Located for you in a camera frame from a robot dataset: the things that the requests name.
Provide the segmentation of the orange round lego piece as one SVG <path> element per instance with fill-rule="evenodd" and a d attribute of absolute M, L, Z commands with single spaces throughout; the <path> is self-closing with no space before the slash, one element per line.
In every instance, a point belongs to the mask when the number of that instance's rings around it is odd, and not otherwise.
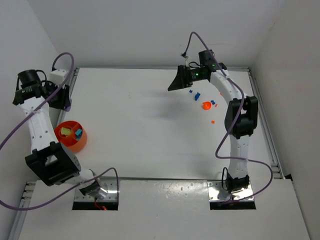
<path fill-rule="evenodd" d="M 202 108 L 203 108 L 204 110 L 210 110 L 211 107 L 212 107 L 212 103 L 211 103 L 210 101 L 206 101 L 206 102 L 203 102 L 203 103 L 202 103 Z"/>

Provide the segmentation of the orange divided round container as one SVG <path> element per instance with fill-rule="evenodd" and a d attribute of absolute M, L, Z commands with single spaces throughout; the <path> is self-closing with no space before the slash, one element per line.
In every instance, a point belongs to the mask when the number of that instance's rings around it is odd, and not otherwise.
<path fill-rule="evenodd" d="M 61 128 L 69 128 L 72 130 L 72 133 L 70 136 L 63 136 L 60 133 Z M 82 129 L 83 133 L 81 138 L 76 138 L 75 132 L 77 129 Z M 55 136 L 57 137 L 57 140 L 61 143 L 63 143 L 67 148 L 69 148 L 73 153 L 80 152 L 87 144 L 87 133 L 85 129 L 82 127 L 80 123 L 73 120 L 68 120 L 60 123 L 55 129 L 54 129 Z"/>

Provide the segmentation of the green lego brick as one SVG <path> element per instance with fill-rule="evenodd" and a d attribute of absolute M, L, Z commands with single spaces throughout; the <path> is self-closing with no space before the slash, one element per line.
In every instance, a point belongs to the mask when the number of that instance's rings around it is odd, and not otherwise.
<path fill-rule="evenodd" d="M 72 134 L 72 130 L 70 128 L 62 127 L 60 129 L 60 134 L 62 136 L 66 136 L 67 137 L 67 136 L 70 136 Z"/>

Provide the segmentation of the teal lego brick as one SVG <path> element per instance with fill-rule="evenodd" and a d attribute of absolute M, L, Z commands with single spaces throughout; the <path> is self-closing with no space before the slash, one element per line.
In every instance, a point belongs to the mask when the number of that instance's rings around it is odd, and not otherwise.
<path fill-rule="evenodd" d="M 82 134 L 83 134 L 83 130 L 80 128 L 75 131 L 75 136 L 77 139 L 81 138 Z"/>

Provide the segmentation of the purple lego piece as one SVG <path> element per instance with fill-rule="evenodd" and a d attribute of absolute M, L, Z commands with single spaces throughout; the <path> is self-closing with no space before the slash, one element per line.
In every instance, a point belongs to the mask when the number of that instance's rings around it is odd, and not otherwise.
<path fill-rule="evenodd" d="M 72 99 L 69 99 L 69 105 L 65 108 L 66 112 L 69 112 L 71 110 L 72 107 Z"/>

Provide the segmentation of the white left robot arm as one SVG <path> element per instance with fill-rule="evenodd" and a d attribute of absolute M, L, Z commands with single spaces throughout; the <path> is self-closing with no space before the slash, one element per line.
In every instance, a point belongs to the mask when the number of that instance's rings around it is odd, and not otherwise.
<path fill-rule="evenodd" d="M 103 189 L 95 173 L 83 169 L 76 155 L 56 137 L 50 119 L 50 108 L 71 107 L 70 87 L 62 84 L 69 71 L 53 69 L 49 77 L 40 79 L 39 70 L 29 69 L 17 75 L 13 104 L 23 110 L 31 137 L 31 154 L 27 166 L 47 185 L 64 183 L 79 185 L 79 191 L 95 199 L 103 199 Z"/>

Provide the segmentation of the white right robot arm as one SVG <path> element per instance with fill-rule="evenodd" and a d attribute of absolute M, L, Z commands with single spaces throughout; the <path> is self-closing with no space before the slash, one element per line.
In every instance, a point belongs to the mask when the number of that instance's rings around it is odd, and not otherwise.
<path fill-rule="evenodd" d="M 227 67 L 217 62 L 212 50 L 199 52 L 200 66 L 179 65 L 168 91 L 190 88 L 194 82 L 207 80 L 219 90 L 227 103 L 224 119 L 226 137 L 230 139 L 230 160 L 222 172 L 222 187 L 229 193 L 246 189 L 250 183 L 247 167 L 250 138 L 258 125 L 258 99 L 248 96 L 231 79 Z"/>

